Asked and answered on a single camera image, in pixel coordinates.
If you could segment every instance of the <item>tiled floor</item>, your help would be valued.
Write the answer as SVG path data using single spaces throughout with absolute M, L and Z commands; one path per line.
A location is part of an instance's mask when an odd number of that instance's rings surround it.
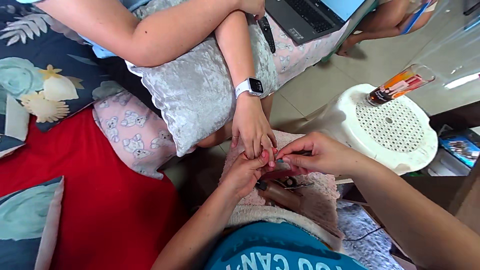
M 466 104 L 466 100 L 468 103 L 479 100 L 480 91 L 475 90 L 480 88 L 480 80 L 470 83 L 467 90 L 462 90 L 461 95 L 454 94 L 460 97 L 453 101 L 448 98 L 452 93 L 446 92 L 442 87 L 442 84 L 455 79 L 454 76 L 443 76 L 450 75 L 453 69 L 459 69 L 459 73 L 465 75 L 480 69 L 480 42 L 473 42 L 479 36 L 480 25 L 473 31 L 463 32 L 465 17 L 461 14 L 462 10 L 463 1 L 443 0 L 435 16 L 421 30 L 401 37 L 364 41 L 357 45 L 357 50 L 363 55 L 361 59 L 335 55 L 327 63 L 308 68 L 276 93 L 271 116 L 272 126 L 294 132 L 295 127 L 304 122 L 304 116 L 322 107 L 333 96 L 356 84 L 379 85 L 412 62 L 425 63 L 442 74 L 435 87 L 423 92 L 418 90 L 410 95 L 427 112 L 438 113 L 439 108 L 448 110 Z M 461 51 L 456 50 L 456 46 L 460 45 L 464 48 Z M 467 60 L 468 68 L 460 68 Z M 209 179 L 209 182 L 215 183 L 221 174 L 222 160 L 228 149 L 229 142 L 225 142 L 211 149 L 196 151 L 191 157 L 165 170 L 165 173 L 177 188 L 184 185 L 189 178 L 207 181 L 206 178 L 213 177 L 215 179 Z M 206 167 L 195 170 L 191 167 L 194 163 L 190 162 L 192 159 L 202 160 Z M 213 187 L 211 184 L 205 186 L 209 187 L 208 190 Z

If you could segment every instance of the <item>cable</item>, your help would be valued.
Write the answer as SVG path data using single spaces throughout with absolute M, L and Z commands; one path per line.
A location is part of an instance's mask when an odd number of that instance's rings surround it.
M 379 230 L 381 230 L 381 229 L 383 229 L 383 228 L 385 228 L 385 227 L 380 226 L 380 228 L 376 228 L 374 231 L 371 231 L 371 232 L 367 233 L 366 235 L 360 237 L 359 239 L 344 239 L 344 241 L 360 241 L 360 240 L 362 240 L 363 238 L 369 236 L 370 234 L 375 233 L 375 232 L 377 232 L 377 231 L 379 231 Z

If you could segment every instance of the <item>blue shirt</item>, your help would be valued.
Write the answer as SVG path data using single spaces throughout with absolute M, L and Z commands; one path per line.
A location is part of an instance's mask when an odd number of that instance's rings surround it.
M 22 4 L 28 4 L 28 3 L 39 2 L 41 0 L 17 0 L 17 1 Z M 118 1 L 120 1 L 122 5 L 124 5 L 129 11 L 132 12 L 136 10 L 138 7 L 147 4 L 150 0 L 118 0 Z M 113 52 L 101 47 L 100 45 L 87 39 L 86 37 L 84 36 L 81 36 L 81 37 L 85 39 L 87 42 L 89 42 L 90 44 L 92 44 L 93 52 L 98 58 L 107 58 L 111 56 L 116 56 Z
M 344 254 L 288 223 L 259 222 L 227 236 L 205 270 L 365 270 Z

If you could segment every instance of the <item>silver velvet pillow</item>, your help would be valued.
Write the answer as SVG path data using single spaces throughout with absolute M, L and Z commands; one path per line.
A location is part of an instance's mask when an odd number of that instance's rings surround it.
M 152 0 L 133 13 L 140 19 L 178 0 Z M 277 72 L 272 53 L 253 16 L 247 16 L 256 77 L 266 97 L 277 90 Z M 154 68 L 136 67 L 131 72 L 142 77 L 155 106 L 173 135 L 179 157 L 233 119 L 235 89 L 227 64 L 213 36 L 169 63 Z

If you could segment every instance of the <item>remote control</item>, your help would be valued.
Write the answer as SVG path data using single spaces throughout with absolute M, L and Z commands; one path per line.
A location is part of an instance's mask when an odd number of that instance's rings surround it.
M 272 29 L 270 28 L 267 17 L 263 17 L 262 19 L 258 20 L 258 25 L 262 29 L 262 33 L 267 40 L 268 46 L 270 46 L 270 51 L 275 53 L 275 41 L 273 40 Z

